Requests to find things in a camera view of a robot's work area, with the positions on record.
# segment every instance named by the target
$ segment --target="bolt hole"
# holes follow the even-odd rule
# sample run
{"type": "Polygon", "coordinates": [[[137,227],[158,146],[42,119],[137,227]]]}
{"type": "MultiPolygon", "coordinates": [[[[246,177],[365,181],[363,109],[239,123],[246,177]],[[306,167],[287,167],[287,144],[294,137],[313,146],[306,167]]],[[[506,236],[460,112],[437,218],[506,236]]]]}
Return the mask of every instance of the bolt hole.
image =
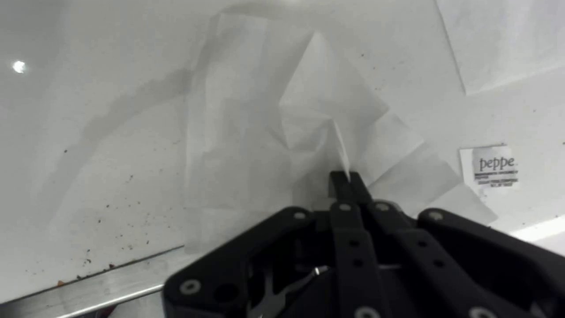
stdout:
{"type": "Polygon", "coordinates": [[[349,204],[338,204],[338,211],[352,211],[349,204]]]}
{"type": "Polygon", "coordinates": [[[305,220],[305,215],[303,213],[296,213],[294,220],[305,220]]]}
{"type": "Polygon", "coordinates": [[[386,204],[381,204],[381,202],[377,202],[373,207],[375,207],[375,211],[389,211],[389,207],[386,204]]]}
{"type": "Polygon", "coordinates": [[[372,308],[366,308],[366,306],[363,306],[363,308],[358,308],[356,312],[354,312],[354,318],[379,318],[381,315],[377,315],[377,312],[373,312],[372,308]]]}
{"type": "Polygon", "coordinates": [[[495,315],[485,308],[471,308],[469,317],[471,318],[495,318],[495,315]]]}
{"type": "Polygon", "coordinates": [[[230,303],[232,299],[238,298],[238,289],[234,285],[222,285],[215,290],[213,298],[218,303],[230,303]]]}
{"type": "Polygon", "coordinates": [[[179,285],[181,296],[193,296],[193,294],[199,294],[199,290],[200,290],[200,283],[197,280],[188,280],[179,285]]]}
{"type": "Polygon", "coordinates": [[[432,211],[426,215],[432,222],[441,222],[442,220],[442,215],[437,213],[437,211],[432,211]]]}

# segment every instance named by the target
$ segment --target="black plastic part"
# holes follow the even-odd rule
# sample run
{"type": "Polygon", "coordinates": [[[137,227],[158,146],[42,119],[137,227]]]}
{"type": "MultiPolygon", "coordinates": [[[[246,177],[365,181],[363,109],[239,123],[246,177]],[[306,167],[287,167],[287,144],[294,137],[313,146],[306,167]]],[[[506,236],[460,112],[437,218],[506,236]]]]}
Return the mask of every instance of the black plastic part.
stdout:
{"type": "Polygon", "coordinates": [[[565,317],[561,257],[439,209],[421,213],[416,225],[441,241],[483,289],[525,312],[536,305],[545,317],[565,317]]]}
{"type": "Polygon", "coordinates": [[[264,317],[278,318],[565,317],[562,259],[437,209],[412,222],[373,204],[358,174],[333,172],[329,186],[328,213],[283,209],[170,276],[165,317],[257,317],[269,298],[264,317]],[[192,280],[200,289],[181,294],[192,280]]]}

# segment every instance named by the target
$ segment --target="tissue paper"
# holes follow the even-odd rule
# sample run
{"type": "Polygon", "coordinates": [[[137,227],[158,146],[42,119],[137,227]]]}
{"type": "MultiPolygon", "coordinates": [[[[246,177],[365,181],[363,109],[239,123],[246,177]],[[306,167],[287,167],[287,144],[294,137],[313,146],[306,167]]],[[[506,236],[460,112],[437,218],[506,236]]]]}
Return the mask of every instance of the tissue paper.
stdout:
{"type": "Polygon", "coordinates": [[[419,137],[312,31],[257,17],[211,24],[188,94],[188,250],[215,246],[287,206],[326,209],[328,174],[359,172],[409,216],[449,195],[474,202],[419,137]]]}
{"type": "Polygon", "coordinates": [[[565,4],[437,0],[465,93],[565,66],[565,4]]]}

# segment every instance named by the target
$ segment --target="screw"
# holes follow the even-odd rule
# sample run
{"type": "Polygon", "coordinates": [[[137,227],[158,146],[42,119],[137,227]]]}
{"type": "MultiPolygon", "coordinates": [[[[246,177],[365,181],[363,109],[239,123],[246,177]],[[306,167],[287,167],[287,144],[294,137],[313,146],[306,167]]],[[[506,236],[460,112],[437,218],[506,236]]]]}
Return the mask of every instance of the screw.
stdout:
{"type": "Polygon", "coordinates": [[[188,280],[179,285],[181,296],[195,296],[200,290],[200,283],[197,280],[188,280]]]}
{"type": "Polygon", "coordinates": [[[471,308],[469,318],[495,318],[495,315],[485,308],[471,308]]]}
{"type": "Polygon", "coordinates": [[[305,220],[305,215],[303,213],[296,213],[294,220],[305,220]]]}
{"type": "Polygon", "coordinates": [[[381,315],[377,315],[377,312],[373,312],[372,308],[363,306],[356,308],[354,318],[381,318],[381,315]]]}
{"type": "Polygon", "coordinates": [[[437,213],[437,211],[432,211],[432,213],[428,213],[426,216],[428,216],[430,220],[434,220],[434,222],[441,222],[441,220],[442,220],[442,215],[437,213]]]}
{"type": "Polygon", "coordinates": [[[389,211],[389,207],[386,204],[381,204],[381,202],[377,202],[373,207],[375,207],[375,211],[389,211]]]}
{"type": "Polygon", "coordinates": [[[338,211],[352,211],[349,204],[338,204],[338,211]]]}

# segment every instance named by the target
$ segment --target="table surface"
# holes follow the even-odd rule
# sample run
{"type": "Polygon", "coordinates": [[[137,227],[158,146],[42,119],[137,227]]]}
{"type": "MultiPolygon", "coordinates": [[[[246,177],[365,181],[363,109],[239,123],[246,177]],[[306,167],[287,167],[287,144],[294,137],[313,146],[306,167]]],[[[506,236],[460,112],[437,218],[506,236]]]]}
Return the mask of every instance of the table surface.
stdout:
{"type": "MultiPolygon", "coordinates": [[[[185,243],[190,68],[208,18],[236,4],[0,4],[0,303],[185,243]]],[[[509,146],[520,188],[486,200],[492,227],[559,234],[565,70],[465,96],[434,0],[276,4],[349,34],[345,59],[453,170],[460,147],[509,146]]]]}

